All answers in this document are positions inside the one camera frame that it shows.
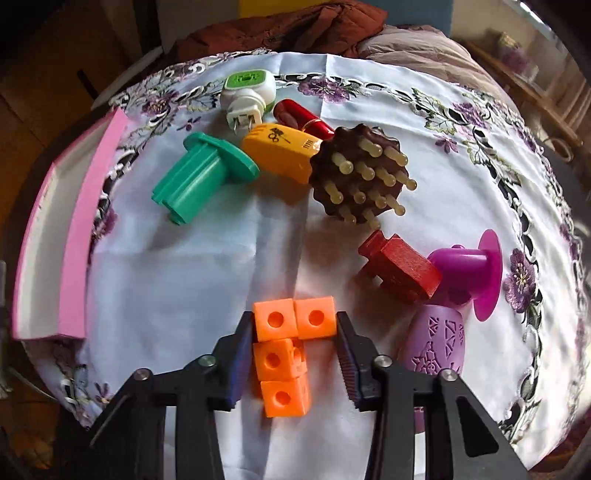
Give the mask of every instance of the brown jacket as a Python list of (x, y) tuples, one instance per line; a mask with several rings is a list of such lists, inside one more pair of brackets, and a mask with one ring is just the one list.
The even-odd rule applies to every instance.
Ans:
[(176, 42), (168, 64), (224, 51), (254, 50), (358, 56), (357, 43), (382, 30), (387, 13), (356, 0), (332, 0), (295, 12), (210, 25)]

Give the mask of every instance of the screw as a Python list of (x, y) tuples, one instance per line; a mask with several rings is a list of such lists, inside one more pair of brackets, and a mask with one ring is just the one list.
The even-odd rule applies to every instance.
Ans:
[(217, 360), (213, 355), (202, 355), (197, 359), (197, 363), (202, 367), (213, 367)]
[(388, 355), (378, 355), (376, 358), (374, 358), (374, 363), (378, 367), (386, 368), (392, 365), (393, 361)]
[(149, 369), (138, 368), (134, 372), (134, 380), (139, 380), (139, 381), (147, 380), (150, 378), (150, 375), (152, 375), (152, 372)]
[(455, 373), (450, 368), (441, 370), (441, 372), (439, 372), (439, 375), (441, 375), (441, 378), (447, 382), (455, 382), (457, 380), (457, 373)]

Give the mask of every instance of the purple carved container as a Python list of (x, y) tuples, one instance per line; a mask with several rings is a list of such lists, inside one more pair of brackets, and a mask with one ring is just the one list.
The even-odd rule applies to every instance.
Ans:
[[(410, 326), (409, 335), (398, 359), (414, 372), (437, 375), (451, 368), (462, 373), (466, 339), (464, 322), (457, 310), (439, 305), (423, 305)], [(425, 431), (423, 412), (414, 413), (415, 433)]]

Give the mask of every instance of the orange cube cluster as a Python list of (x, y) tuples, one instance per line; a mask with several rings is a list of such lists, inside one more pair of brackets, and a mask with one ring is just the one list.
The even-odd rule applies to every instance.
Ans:
[(254, 304), (253, 346), (267, 417), (301, 417), (311, 406), (302, 340), (336, 335), (333, 297)]

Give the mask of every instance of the teal plastic toy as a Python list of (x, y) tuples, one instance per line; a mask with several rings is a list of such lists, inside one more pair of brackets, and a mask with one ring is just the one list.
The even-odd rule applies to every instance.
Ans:
[(187, 153), (152, 192), (152, 200), (170, 210), (177, 225), (189, 223), (227, 181), (255, 180), (259, 168), (238, 147), (202, 132), (183, 141)]

